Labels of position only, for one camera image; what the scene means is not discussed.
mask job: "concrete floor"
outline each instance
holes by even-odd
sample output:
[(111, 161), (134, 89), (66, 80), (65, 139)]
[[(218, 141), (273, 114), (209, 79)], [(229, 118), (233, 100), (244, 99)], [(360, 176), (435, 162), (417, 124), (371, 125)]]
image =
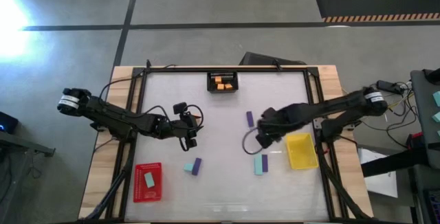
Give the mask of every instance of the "concrete floor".
[[(21, 25), (120, 25), (129, 0), (0, 0), (0, 111), (21, 121), (17, 133), (56, 147), (36, 162), (15, 223), (75, 220), (85, 188), (96, 132), (90, 121), (58, 113), (64, 87), (93, 94), (108, 82), (120, 31), (15, 32)], [(137, 0), (132, 24), (321, 21), (315, 0)], [(121, 65), (236, 65), (245, 52), (308, 64), (337, 65), (343, 87), (354, 91), (378, 79), (407, 81), (413, 69), (439, 67), (440, 27), (322, 27), (289, 29), (130, 31)], [(388, 122), (397, 119), (388, 114)], [(384, 118), (366, 122), (384, 127)], [(393, 133), (403, 141), (418, 123)], [(386, 134), (360, 126), (356, 140), (399, 150)], [(410, 204), (408, 180), (399, 172), (399, 194)], [(375, 216), (410, 222), (408, 207), (371, 195)]]

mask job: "red basket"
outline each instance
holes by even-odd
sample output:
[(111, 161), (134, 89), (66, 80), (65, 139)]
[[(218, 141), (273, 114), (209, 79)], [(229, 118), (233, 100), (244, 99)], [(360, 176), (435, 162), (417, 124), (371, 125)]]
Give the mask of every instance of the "red basket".
[[(144, 175), (151, 172), (154, 180), (152, 188), (146, 187)], [(140, 164), (135, 167), (133, 202), (159, 201), (162, 198), (162, 164)]]

